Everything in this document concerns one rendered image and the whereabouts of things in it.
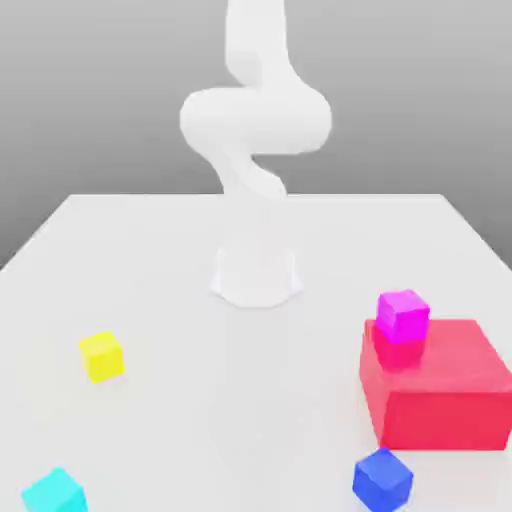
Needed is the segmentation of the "small yellow cube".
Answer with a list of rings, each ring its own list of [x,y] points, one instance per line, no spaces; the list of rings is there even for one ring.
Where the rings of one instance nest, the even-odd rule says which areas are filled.
[[[121,344],[110,331],[79,342],[85,372],[93,383],[101,383],[125,371]]]

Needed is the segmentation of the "small pink cube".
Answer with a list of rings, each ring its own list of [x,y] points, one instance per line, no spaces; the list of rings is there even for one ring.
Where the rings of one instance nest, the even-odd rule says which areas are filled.
[[[421,363],[424,340],[393,343],[376,326],[372,329],[372,340],[381,366],[388,371],[398,372]]]

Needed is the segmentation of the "small blue cube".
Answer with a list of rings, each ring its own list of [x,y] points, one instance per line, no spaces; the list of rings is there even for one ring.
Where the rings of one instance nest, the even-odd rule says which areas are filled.
[[[408,502],[413,478],[389,449],[379,448],[355,463],[352,490],[371,512],[394,512]]]

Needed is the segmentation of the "small cyan cube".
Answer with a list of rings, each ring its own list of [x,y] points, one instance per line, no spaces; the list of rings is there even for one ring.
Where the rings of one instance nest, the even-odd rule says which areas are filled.
[[[84,488],[61,467],[24,489],[21,498],[27,512],[88,512]]]

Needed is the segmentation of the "small magenta cube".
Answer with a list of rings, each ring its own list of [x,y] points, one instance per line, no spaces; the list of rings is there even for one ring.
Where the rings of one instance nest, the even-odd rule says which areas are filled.
[[[391,343],[424,341],[430,307],[413,290],[385,292],[378,298],[376,326]]]

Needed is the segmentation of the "large red box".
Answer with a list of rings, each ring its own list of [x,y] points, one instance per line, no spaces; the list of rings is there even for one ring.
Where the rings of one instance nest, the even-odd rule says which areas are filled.
[[[381,366],[374,326],[373,319],[364,323],[359,376],[379,446],[506,448],[512,431],[512,371],[476,321],[431,321],[421,363],[398,372]]]

